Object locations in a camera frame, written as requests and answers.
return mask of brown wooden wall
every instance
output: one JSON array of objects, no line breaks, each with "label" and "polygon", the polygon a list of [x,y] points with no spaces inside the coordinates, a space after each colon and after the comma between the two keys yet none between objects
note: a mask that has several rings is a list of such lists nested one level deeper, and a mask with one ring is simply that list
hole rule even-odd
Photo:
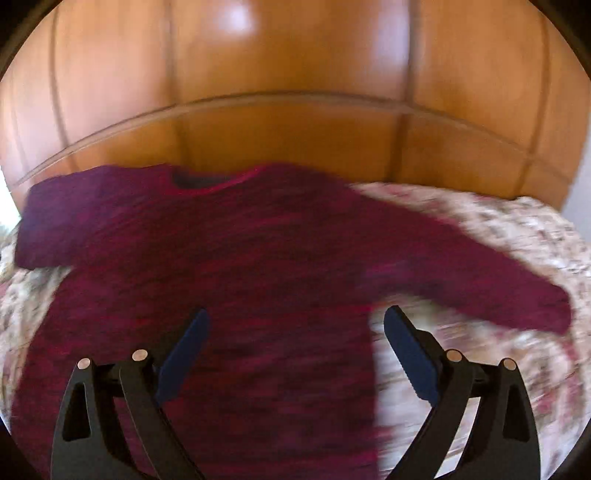
[{"label": "brown wooden wall", "polygon": [[64,0],[0,82],[0,165],[292,161],[560,207],[590,82],[527,0]]}]

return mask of blue gripper pad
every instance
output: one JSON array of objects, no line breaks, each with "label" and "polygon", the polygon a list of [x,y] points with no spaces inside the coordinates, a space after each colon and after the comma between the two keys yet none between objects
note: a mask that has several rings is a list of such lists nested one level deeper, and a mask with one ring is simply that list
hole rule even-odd
[{"label": "blue gripper pad", "polygon": [[208,331],[209,315],[201,309],[158,370],[158,389],[154,394],[158,405],[178,395],[185,377],[207,339]]},{"label": "blue gripper pad", "polygon": [[384,333],[417,396],[435,407],[439,402],[441,346],[433,335],[417,330],[397,305],[384,314]]}]

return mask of floral bedsheet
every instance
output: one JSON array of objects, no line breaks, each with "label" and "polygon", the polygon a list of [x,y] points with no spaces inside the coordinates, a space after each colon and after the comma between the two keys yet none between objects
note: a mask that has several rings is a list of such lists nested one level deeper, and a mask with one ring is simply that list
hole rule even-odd
[{"label": "floral bedsheet", "polygon": [[[522,197],[514,201],[430,187],[385,183],[354,185],[357,191],[453,223],[483,244],[521,261],[570,295],[573,323],[566,335],[503,328],[470,319],[435,303],[396,294],[369,319],[377,378],[376,423],[382,476],[399,461],[429,412],[419,400],[384,336],[384,310],[400,305],[420,329],[444,348],[470,360],[497,364],[517,360],[540,438],[543,478],[566,457],[591,417],[591,252],[573,225],[551,207]],[[2,244],[0,259],[0,414],[9,425],[14,394],[28,345],[69,269],[14,267],[16,232]],[[440,474],[451,471],[467,441],[478,401],[469,403]]]}]

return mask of wooden panel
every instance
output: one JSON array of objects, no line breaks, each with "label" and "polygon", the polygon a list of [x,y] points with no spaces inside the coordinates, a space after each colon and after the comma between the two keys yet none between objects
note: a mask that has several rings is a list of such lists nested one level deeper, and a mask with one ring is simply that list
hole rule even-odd
[{"label": "wooden panel", "polygon": [[27,194],[29,193],[29,189],[33,186],[31,180],[26,180],[25,182],[21,183],[20,185],[13,187],[10,190],[10,195],[14,200],[14,204],[17,206],[19,212],[23,212],[25,209],[25,205],[27,204]]},{"label": "wooden panel", "polygon": [[75,142],[172,103],[162,0],[68,0],[60,4],[56,79]]},{"label": "wooden panel", "polygon": [[567,178],[576,174],[587,137],[591,82],[566,40],[546,20],[550,84],[538,154]]},{"label": "wooden panel", "polygon": [[411,115],[395,180],[511,198],[525,154],[473,128]]},{"label": "wooden panel", "polygon": [[77,168],[74,164],[74,159],[72,156],[67,156],[61,158],[60,160],[52,163],[48,167],[41,170],[39,173],[34,175],[31,181],[34,184],[39,183],[40,181],[50,179],[52,177],[57,177],[59,175],[68,175],[70,173],[74,173],[77,171]]},{"label": "wooden panel", "polygon": [[8,69],[0,82],[0,167],[8,186],[24,176],[27,169],[18,148],[12,104],[12,69]]},{"label": "wooden panel", "polygon": [[559,176],[556,171],[535,162],[529,167],[519,195],[537,198],[559,210],[569,194],[568,180]]},{"label": "wooden panel", "polygon": [[55,11],[45,17],[12,63],[14,109],[27,169],[65,148],[53,107],[50,43]]},{"label": "wooden panel", "polygon": [[268,90],[401,99],[408,0],[173,0],[183,102]]},{"label": "wooden panel", "polygon": [[530,147],[543,76],[541,14],[524,0],[419,0],[414,100]]},{"label": "wooden panel", "polygon": [[225,173],[288,161],[362,181],[385,178],[398,115],[283,101],[202,109],[183,120],[197,170]]},{"label": "wooden panel", "polygon": [[183,155],[175,119],[155,121],[141,127],[115,132],[110,137],[76,151],[80,170],[98,165],[146,167],[159,163],[182,164]]}]

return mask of maroon t-shirt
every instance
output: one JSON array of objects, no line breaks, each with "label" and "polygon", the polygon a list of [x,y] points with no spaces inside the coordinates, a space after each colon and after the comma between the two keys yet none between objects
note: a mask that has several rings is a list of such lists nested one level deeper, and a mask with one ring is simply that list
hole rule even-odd
[{"label": "maroon t-shirt", "polygon": [[15,440],[46,476],[78,359],[125,359],[196,306],[212,318],[209,339],[165,412],[210,479],[376,477],[367,313],[388,293],[516,328],[570,323],[562,289],[454,226],[328,175],[279,164],[181,189],[173,172],[98,167],[31,189],[17,264],[74,267],[29,348],[12,411]]}]

